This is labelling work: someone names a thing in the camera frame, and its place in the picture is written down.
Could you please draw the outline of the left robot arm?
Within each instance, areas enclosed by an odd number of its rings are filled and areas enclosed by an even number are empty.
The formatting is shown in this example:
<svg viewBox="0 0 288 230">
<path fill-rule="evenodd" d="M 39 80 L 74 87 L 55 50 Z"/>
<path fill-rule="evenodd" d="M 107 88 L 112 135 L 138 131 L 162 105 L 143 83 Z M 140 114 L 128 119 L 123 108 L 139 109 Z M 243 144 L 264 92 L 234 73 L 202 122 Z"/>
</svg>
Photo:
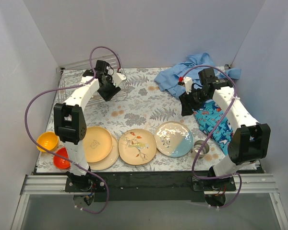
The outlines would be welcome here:
<svg viewBox="0 0 288 230">
<path fill-rule="evenodd" d="M 83 139 L 87 126 L 84 109 L 95 92 L 110 101 L 120 90 L 120 84 L 126 76 L 119 69 L 109 73 L 110 64 L 97 60 L 96 66 L 86 70 L 75 91 L 63 103 L 56 103 L 53 108 L 54 131 L 66 148 L 71 161 L 67 172 L 70 182 L 79 190 L 86 192 L 93 186 L 90 166 L 85 159 Z"/>
</svg>

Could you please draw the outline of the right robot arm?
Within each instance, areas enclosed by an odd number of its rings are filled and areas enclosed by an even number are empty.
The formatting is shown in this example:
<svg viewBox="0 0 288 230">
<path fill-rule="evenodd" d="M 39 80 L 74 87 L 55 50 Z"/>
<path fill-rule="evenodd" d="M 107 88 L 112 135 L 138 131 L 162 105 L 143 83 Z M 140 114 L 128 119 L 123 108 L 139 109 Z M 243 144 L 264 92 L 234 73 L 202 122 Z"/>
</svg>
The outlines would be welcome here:
<svg viewBox="0 0 288 230">
<path fill-rule="evenodd" d="M 228 154 L 218 164 L 212 166 L 206 177 L 194 175 L 197 183 L 218 190 L 230 182 L 237 171 L 247 164 L 267 156 L 271 129 L 268 124 L 259 123 L 244 107 L 236 90 L 235 82 L 217 67 L 203 65 L 198 75 L 202 87 L 194 88 L 190 77 L 183 75 L 178 84 L 185 92 L 179 96 L 182 116 L 192 115 L 208 100 L 213 100 L 220 107 L 233 130 L 228 145 Z"/>
</svg>

